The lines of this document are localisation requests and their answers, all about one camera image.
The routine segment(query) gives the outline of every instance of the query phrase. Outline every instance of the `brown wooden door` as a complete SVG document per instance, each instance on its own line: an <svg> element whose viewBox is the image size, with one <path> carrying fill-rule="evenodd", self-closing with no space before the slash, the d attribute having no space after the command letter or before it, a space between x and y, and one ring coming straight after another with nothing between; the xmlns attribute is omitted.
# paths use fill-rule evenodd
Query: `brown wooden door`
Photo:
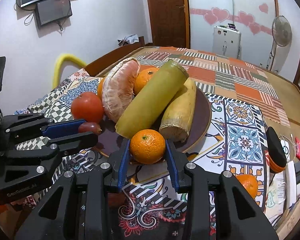
<svg viewBox="0 0 300 240"><path fill-rule="evenodd" d="M184 0L148 0L154 46L186 47Z"/></svg>

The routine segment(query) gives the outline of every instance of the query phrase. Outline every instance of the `heart decal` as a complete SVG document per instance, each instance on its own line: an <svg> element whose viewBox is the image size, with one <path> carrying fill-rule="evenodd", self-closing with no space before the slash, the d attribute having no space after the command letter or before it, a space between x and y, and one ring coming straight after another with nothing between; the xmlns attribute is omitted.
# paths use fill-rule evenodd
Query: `heart decal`
<svg viewBox="0 0 300 240"><path fill-rule="evenodd" d="M206 13L203 17L206 20L206 22L209 23L210 25L213 25L218 21L218 17L212 14L212 12Z"/></svg>
<svg viewBox="0 0 300 240"><path fill-rule="evenodd" d="M269 7L266 3L263 3L263 4L259 5L259 10L268 14Z"/></svg>
<svg viewBox="0 0 300 240"><path fill-rule="evenodd" d="M223 22L224 20L228 19L229 16L230 16L230 13L226 9L220 10L217 7L213 7L211 9L211 11L212 11L212 14L214 14L214 15L216 15L218 17L218 21L219 22Z"/></svg>
<svg viewBox="0 0 300 240"><path fill-rule="evenodd" d="M254 23L254 21L255 21L254 16L252 14L246 14L243 11L239 11L238 16L239 16L240 22L246 26L248 26L249 23Z"/></svg>
<svg viewBox="0 0 300 240"><path fill-rule="evenodd" d="M250 28L251 32L253 33L253 35L255 35L261 31L261 27L257 23L249 23L249 28Z"/></svg>

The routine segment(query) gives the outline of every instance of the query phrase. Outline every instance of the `yellow foam hose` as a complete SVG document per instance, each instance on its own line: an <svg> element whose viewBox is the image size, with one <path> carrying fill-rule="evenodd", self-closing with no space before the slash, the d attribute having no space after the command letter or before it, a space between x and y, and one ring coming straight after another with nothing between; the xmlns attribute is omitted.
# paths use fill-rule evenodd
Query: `yellow foam hose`
<svg viewBox="0 0 300 240"><path fill-rule="evenodd" d="M81 59L77 58L76 56L74 56L72 54L61 54L58 57L56 64L54 66L52 89L57 87L60 83L60 76L61 76L60 70L61 70L61 65L64 61L72 61L73 63L76 63L77 65L79 65L80 67L83 67L83 68L85 68L87 66L87 64L84 61L82 61Z"/></svg>

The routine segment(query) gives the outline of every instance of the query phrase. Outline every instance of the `screw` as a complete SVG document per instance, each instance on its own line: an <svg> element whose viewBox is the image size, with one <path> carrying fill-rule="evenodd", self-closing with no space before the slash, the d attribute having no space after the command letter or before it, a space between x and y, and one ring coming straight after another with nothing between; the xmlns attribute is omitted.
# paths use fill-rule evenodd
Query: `screw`
<svg viewBox="0 0 300 240"><path fill-rule="evenodd" d="M232 173L230 171L224 171L223 176L225 176L226 178L230 178L232 176Z"/></svg>
<svg viewBox="0 0 300 240"><path fill-rule="evenodd" d="M102 168L102 169L107 169L107 168L109 168L110 167L110 164L109 163L101 163L100 164L100 168Z"/></svg>
<svg viewBox="0 0 300 240"><path fill-rule="evenodd" d="M52 149L52 150L56 149L57 147L58 147L58 145L55 143L50 145L50 149Z"/></svg>
<svg viewBox="0 0 300 240"><path fill-rule="evenodd" d="M44 167L43 166L38 166L37 167L37 173L43 173L44 172Z"/></svg>
<svg viewBox="0 0 300 240"><path fill-rule="evenodd" d="M187 166L188 169L191 169L191 170L195 168L195 164L194 163L187 163L186 166Z"/></svg>
<svg viewBox="0 0 300 240"><path fill-rule="evenodd" d="M66 171L63 176L65 176L66 178L70 178L73 175L73 171Z"/></svg>

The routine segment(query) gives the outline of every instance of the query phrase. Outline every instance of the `door frame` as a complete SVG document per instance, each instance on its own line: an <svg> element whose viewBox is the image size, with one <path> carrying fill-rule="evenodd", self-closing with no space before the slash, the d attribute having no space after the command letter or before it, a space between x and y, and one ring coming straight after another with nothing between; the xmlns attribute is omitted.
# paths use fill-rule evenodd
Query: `door frame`
<svg viewBox="0 0 300 240"><path fill-rule="evenodd" d="M151 26L151 34L152 34L152 40L153 40L153 27L151 25L152 22L152 15L151 15L151 3L150 0L148 1L148 8L149 8L149 16L150 16L150 26ZM186 19L186 48L189 49L190 48L190 11L189 11L189 1L188 0L184 0L184 8L183 8L184 12L185 12L185 19Z"/></svg>

